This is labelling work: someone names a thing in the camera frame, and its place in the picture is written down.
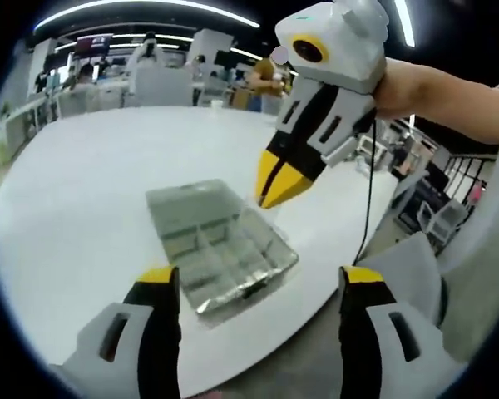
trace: cup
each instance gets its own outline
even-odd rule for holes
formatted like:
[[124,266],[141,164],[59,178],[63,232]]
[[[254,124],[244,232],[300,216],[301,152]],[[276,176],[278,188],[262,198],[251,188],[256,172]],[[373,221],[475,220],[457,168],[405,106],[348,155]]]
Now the cup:
[[222,100],[212,100],[210,102],[210,107],[214,110],[219,110],[224,108],[224,102]]

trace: black cable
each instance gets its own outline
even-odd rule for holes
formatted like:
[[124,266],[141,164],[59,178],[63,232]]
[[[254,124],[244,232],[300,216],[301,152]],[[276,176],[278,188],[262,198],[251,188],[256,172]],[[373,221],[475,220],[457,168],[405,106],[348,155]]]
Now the black cable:
[[356,265],[360,254],[363,252],[363,246],[368,237],[368,226],[369,226],[369,210],[372,206],[372,187],[373,187],[373,169],[375,169],[375,139],[377,138],[377,121],[373,121],[373,142],[372,142],[372,159],[370,161],[370,171],[369,171],[369,187],[368,187],[368,209],[366,210],[366,224],[364,225],[364,236],[363,242],[360,243],[360,248],[358,249],[357,256],[355,256],[355,261],[353,265]]

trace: round table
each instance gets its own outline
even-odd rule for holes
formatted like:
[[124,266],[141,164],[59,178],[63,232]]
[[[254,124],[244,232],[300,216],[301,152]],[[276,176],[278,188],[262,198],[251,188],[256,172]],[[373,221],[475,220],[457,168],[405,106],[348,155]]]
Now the round table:
[[[81,328],[141,273],[167,264],[147,190],[219,178],[247,198],[273,134],[270,116],[185,107],[101,111],[46,126],[0,189],[0,284],[42,360],[64,362]],[[388,172],[375,174],[369,237],[396,185]],[[216,327],[181,296],[184,397],[253,366],[318,311],[338,287],[338,267],[358,251],[367,200],[368,180],[353,163],[327,169],[311,190],[266,211],[299,255],[282,288]]]

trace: white chair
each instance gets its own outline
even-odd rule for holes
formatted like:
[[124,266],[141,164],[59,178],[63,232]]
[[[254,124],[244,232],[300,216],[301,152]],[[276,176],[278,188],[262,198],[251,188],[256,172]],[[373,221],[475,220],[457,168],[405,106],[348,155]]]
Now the white chair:
[[98,90],[92,84],[79,84],[73,90],[59,93],[56,96],[56,103],[59,118],[100,110]]
[[466,217],[466,208],[454,199],[436,214],[427,202],[423,202],[417,212],[417,221],[422,231],[436,238],[442,245],[447,244]]
[[115,108],[122,108],[123,90],[120,87],[99,85],[98,96],[101,110],[114,110]]
[[441,322],[442,276],[424,233],[415,233],[356,266],[381,273],[396,300],[408,302],[435,325]]
[[142,67],[131,79],[133,96],[126,101],[135,106],[192,106],[192,76],[188,71]]
[[228,85],[227,81],[222,81],[215,77],[207,79],[200,93],[198,106],[210,106],[213,100],[222,100],[226,103],[225,93]]

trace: camera lens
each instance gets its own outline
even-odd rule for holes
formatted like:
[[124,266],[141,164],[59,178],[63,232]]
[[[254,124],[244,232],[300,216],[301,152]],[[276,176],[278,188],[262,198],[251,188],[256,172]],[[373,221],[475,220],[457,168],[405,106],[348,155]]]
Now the camera lens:
[[296,53],[308,62],[321,62],[324,59],[322,52],[313,44],[305,40],[296,40],[293,45]]

